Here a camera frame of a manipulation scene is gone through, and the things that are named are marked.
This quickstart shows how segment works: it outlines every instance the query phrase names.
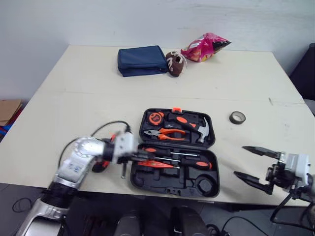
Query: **orange tape measure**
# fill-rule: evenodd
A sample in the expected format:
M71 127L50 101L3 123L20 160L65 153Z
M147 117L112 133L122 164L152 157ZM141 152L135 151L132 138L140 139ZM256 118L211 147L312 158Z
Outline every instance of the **orange tape measure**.
M153 112L149 115L149 122L153 125L159 125L162 123L164 117L163 112Z

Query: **cardboard box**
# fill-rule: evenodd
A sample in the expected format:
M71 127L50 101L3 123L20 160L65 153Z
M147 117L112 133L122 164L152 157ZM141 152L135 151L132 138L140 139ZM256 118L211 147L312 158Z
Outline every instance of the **cardboard box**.
M8 124L11 117L22 106L21 102L21 99L0 101L0 126Z

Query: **roll of tape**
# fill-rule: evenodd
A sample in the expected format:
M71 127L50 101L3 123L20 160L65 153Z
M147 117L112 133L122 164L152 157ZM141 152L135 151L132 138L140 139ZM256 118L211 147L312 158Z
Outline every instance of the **roll of tape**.
M241 124L246 120L246 117L243 113L235 111L230 115L230 121L233 124Z

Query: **hammer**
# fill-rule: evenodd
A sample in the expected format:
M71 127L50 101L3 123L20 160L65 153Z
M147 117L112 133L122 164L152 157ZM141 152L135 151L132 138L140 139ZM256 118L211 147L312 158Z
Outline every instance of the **hammer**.
M205 137L209 134L209 124L205 117L204 119L206 122L206 126L199 126L198 132L200 133L200 138L197 140L197 142L202 144L205 142Z
M205 142L205 137L209 135L209 124L204 117L206 126L201 126L195 123L195 120L192 120L188 116L175 116L174 117L175 121L182 126L186 127L187 129L193 130L195 132L200 133L200 138L197 140L198 143L204 143Z

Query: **screwdriver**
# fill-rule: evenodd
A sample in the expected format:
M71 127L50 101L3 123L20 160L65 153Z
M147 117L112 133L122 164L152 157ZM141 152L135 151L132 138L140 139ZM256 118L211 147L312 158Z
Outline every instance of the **screwdriver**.
M196 169L199 169L199 170L210 170L212 169L212 164L211 162L204 162L204 161L196 161L196 160L188 160L188 159L182 159L181 161L180 160L173 160L173 159L168 159L168 158L162 158L162 157L155 157L156 159L160 159L160 160L164 160L164 161L176 161L176 162L180 162L180 165L182 166L191 166L191 167L194 167ZM144 161L146 162L146 166L149 166L151 164L151 162L157 162L157 161ZM178 168L177 166L172 166L172 165L168 165L168 166L171 166L171 167L156 167L156 164L153 164L152 166L149 166L149 167L153 167L153 168Z
M177 168L179 169L179 166L172 166L169 164L165 164L162 162L158 161L139 161L138 162L139 166L147 166L147 167L153 167L153 168Z
M198 154L171 152L169 149L145 148L144 151L152 152L158 156L170 156L171 154L185 155L185 156L198 156Z

